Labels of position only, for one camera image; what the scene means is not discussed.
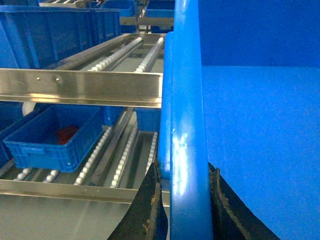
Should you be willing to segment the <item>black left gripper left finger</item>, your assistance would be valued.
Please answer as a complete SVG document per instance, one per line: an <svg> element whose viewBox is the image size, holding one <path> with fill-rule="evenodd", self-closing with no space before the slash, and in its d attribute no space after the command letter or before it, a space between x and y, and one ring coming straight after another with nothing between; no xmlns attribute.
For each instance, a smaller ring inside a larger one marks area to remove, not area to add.
<svg viewBox="0 0 320 240"><path fill-rule="evenodd" d="M165 240L169 229L163 205L159 162L151 163L128 211L110 240Z"/></svg>

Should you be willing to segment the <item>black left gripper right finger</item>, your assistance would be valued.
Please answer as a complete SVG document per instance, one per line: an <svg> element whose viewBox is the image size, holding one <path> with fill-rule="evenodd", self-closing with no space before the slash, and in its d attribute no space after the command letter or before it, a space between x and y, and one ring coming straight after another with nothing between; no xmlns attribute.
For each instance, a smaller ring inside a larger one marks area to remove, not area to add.
<svg viewBox="0 0 320 240"><path fill-rule="evenodd" d="M233 191L221 171L208 164L213 238L215 240L278 240Z"/></svg>

